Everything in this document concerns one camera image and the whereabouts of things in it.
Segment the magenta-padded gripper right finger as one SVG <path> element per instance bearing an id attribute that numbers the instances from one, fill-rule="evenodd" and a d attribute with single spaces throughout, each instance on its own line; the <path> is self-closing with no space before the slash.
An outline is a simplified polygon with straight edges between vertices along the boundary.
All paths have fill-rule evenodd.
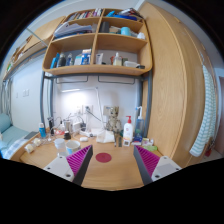
<path id="1" fill-rule="evenodd" d="M 134 147 L 133 154 L 144 185 L 181 170 L 181 167 L 169 157 L 159 157 L 140 146 Z"/>

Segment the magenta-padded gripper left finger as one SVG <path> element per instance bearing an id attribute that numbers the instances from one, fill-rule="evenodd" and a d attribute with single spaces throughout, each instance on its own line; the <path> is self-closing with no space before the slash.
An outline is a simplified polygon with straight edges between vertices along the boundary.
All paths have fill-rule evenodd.
<path id="1" fill-rule="evenodd" d="M 89 145 L 67 157 L 57 157 L 44 170 L 81 186 L 92 156 L 93 146 Z"/>

